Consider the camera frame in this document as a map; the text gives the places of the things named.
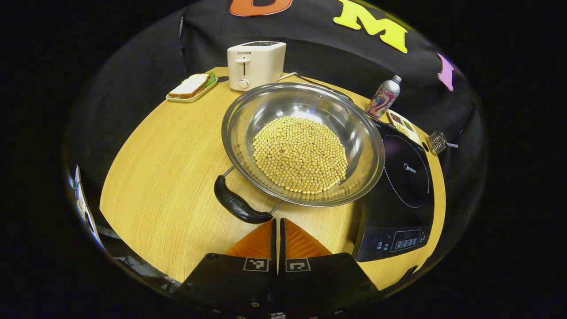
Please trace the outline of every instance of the pot handle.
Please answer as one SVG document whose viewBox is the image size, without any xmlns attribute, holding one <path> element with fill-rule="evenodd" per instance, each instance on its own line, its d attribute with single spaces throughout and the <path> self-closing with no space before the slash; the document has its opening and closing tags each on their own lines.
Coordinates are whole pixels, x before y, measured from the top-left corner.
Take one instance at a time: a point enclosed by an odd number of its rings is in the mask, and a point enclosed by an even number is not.
<svg viewBox="0 0 567 319">
<path fill-rule="evenodd" d="M 219 175 L 214 183 L 214 194 L 219 203 L 223 205 L 231 214 L 236 216 L 239 220 L 245 221 L 250 224 L 261 224 L 272 219 L 272 214 L 281 205 L 282 200 L 274 207 L 271 212 L 259 212 L 254 210 L 246 201 L 235 192 L 229 190 L 226 186 L 225 176 L 228 175 L 234 166 L 226 173 Z"/>
</svg>

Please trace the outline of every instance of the pink letter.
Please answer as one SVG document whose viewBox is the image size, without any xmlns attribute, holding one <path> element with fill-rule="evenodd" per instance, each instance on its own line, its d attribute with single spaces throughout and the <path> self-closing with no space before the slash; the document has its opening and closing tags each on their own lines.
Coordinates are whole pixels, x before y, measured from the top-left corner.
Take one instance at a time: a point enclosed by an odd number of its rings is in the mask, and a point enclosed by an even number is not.
<svg viewBox="0 0 567 319">
<path fill-rule="evenodd" d="M 449 91 L 453 92 L 453 70 L 455 68 L 441 54 L 437 53 L 437 55 L 441 59 L 441 73 L 437 73 L 437 76 Z"/>
</svg>

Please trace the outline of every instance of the sandwich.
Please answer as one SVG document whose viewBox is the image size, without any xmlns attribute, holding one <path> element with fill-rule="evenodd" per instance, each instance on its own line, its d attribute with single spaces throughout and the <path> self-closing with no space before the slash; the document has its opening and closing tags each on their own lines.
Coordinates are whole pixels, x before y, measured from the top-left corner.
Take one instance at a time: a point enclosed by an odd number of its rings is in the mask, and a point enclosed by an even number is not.
<svg viewBox="0 0 567 319">
<path fill-rule="evenodd" d="M 205 90 L 215 81 L 216 77 L 213 72 L 193 74 L 192 76 L 185 79 L 167 95 L 172 98 L 178 99 L 192 98 L 195 95 L 199 94 L 202 90 Z"/>
</svg>

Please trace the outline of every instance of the orange letter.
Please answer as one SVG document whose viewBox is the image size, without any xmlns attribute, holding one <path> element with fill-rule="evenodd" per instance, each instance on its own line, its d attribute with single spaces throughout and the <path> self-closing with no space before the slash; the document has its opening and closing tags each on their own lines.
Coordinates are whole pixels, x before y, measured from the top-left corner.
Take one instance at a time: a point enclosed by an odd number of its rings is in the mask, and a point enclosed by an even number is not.
<svg viewBox="0 0 567 319">
<path fill-rule="evenodd" d="M 380 31 L 386 30 L 386 33 L 380 35 L 380 39 L 394 48 L 404 53 L 408 53 L 408 50 L 405 47 L 405 34 L 408 30 L 389 19 L 374 19 L 368 10 L 357 3 L 349 0 L 339 1 L 342 2 L 342 13 L 341 16 L 333 18 L 335 23 L 359 30 L 360 25 L 357 23 L 358 18 L 369 35 L 375 35 Z"/>
<path fill-rule="evenodd" d="M 254 6 L 253 0 L 232 0 L 230 13 L 238 16 L 268 15 L 286 10 L 291 6 L 292 0 L 274 0 L 267 6 Z"/>
</svg>

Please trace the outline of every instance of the digital display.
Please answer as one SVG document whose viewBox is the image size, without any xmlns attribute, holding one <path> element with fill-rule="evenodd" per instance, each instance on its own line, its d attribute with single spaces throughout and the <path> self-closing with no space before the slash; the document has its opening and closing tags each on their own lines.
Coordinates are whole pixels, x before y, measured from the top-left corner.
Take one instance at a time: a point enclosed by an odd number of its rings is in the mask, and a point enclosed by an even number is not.
<svg viewBox="0 0 567 319">
<path fill-rule="evenodd" d="M 421 229 L 396 232 L 390 251 L 398 251 L 416 246 L 420 235 Z"/>
<path fill-rule="evenodd" d="M 278 44 L 279 42 L 270 42 L 270 41 L 257 41 L 257 42 L 252 42 L 252 43 L 248 43 L 246 45 L 243 45 L 243 47 L 267 47 L 269 45 L 274 45 L 274 44 Z"/>
</svg>

